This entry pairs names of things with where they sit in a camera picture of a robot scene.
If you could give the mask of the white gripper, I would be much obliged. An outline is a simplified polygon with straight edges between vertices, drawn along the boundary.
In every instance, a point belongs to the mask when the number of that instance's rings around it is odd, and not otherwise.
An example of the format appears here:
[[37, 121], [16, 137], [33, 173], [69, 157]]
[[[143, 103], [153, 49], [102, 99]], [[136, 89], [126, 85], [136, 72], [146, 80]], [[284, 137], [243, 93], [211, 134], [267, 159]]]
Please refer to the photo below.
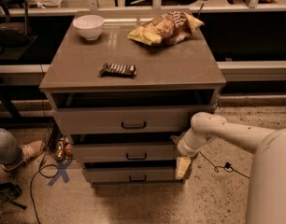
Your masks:
[[177, 145], [178, 152], [181, 156], [177, 157], [177, 166], [175, 172], [176, 179], [182, 179], [188, 172], [192, 159], [203, 145], [212, 142], [215, 137], [205, 134], [195, 133], [192, 129], [182, 135], [171, 135], [170, 139]]

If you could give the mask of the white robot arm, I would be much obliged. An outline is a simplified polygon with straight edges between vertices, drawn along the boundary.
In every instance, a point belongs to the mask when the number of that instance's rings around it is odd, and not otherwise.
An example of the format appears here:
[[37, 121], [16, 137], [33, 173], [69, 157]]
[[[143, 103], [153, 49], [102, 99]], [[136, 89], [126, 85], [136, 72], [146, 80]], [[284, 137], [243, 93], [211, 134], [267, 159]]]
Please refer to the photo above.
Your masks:
[[216, 138], [254, 155], [246, 224], [286, 224], [286, 129], [231, 123], [222, 116], [199, 112], [192, 116], [188, 131], [176, 139], [175, 178], [183, 178], [199, 148]]

